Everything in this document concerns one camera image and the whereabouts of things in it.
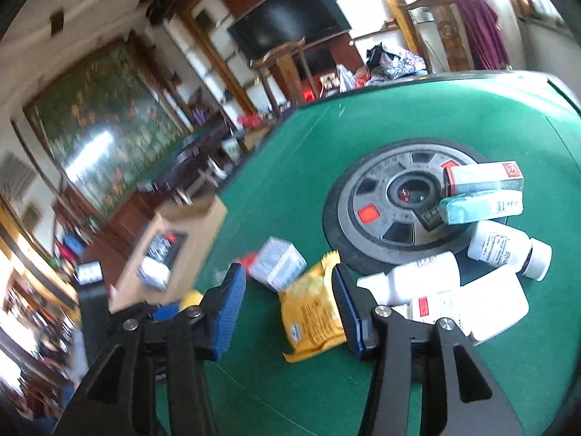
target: plastic bag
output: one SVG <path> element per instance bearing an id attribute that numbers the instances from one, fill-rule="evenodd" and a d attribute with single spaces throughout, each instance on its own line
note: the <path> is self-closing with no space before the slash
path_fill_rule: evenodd
<path id="1" fill-rule="evenodd" d="M 342 64 L 337 64 L 337 73 L 339 74 L 339 92 L 350 92 L 357 88 L 355 76 Z"/>
<path id="2" fill-rule="evenodd" d="M 283 326 L 294 351 L 284 354 L 287 362 L 308 359 L 345 342 L 330 276 L 339 262 L 337 251 L 325 254 L 279 294 Z"/>

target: blue object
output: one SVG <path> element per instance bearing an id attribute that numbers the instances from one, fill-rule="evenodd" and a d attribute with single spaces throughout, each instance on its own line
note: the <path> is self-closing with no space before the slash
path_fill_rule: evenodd
<path id="1" fill-rule="evenodd" d="M 74 233 L 65 234 L 63 242 L 77 257 L 81 257 L 82 253 L 85 252 L 86 244 Z"/>
<path id="2" fill-rule="evenodd" d="M 331 286 L 349 350 L 359 360 L 369 358 L 379 345 L 371 321 L 377 302 L 370 291 L 357 287 L 343 263 L 333 268 Z"/>
<path id="3" fill-rule="evenodd" d="M 218 360 L 230 346 L 238 311 L 246 290 L 246 274 L 240 264 L 232 264 L 219 287 L 210 288 L 200 302 L 206 314 L 205 336 L 195 336 L 196 348 L 204 347 Z"/>
<path id="4" fill-rule="evenodd" d="M 175 315 L 179 313 L 179 302 L 174 302 L 162 306 L 153 312 L 153 319 L 162 322 L 164 320 L 170 320 Z"/>

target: metal screw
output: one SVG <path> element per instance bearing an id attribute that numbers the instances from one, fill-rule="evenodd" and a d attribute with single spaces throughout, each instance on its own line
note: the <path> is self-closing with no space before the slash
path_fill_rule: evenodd
<path id="1" fill-rule="evenodd" d="M 391 308 L 385 306 L 384 304 L 380 304 L 379 306 L 375 307 L 375 313 L 382 318 L 387 318 L 389 315 L 391 315 Z"/>
<path id="2" fill-rule="evenodd" d="M 129 318 L 123 323 L 123 329 L 126 331 L 135 331 L 139 326 L 139 322 L 133 318 Z"/>
<path id="3" fill-rule="evenodd" d="M 193 305 L 188 306 L 186 314 L 190 318 L 197 318 L 198 316 L 200 316 L 202 314 L 202 309 L 199 306 L 193 306 Z"/>
<path id="4" fill-rule="evenodd" d="M 446 331 L 453 330 L 455 326 L 454 320 L 452 320 L 451 318 L 441 318 L 440 320 L 438 320 L 438 324 Z"/>

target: yellow snack bag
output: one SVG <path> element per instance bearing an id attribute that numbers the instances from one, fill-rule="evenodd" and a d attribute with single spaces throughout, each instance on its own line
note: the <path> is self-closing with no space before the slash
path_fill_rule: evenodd
<path id="1" fill-rule="evenodd" d="M 294 352 L 287 362 L 299 362 L 345 342 L 339 310 L 331 289 L 330 273 L 341 258 L 325 254 L 289 288 L 279 294 L 287 339 Z"/>
<path id="2" fill-rule="evenodd" d="M 179 303 L 179 311 L 185 310 L 188 306 L 200 304 L 204 296 L 197 290 L 188 292 Z"/>

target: white medicine box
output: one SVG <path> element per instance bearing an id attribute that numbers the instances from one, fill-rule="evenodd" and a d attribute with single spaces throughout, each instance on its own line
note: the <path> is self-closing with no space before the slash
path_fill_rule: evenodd
<path id="1" fill-rule="evenodd" d="M 280 293 L 300 276 L 306 265 L 306 260 L 292 243 L 271 236 L 258 252 L 248 273 Z"/>

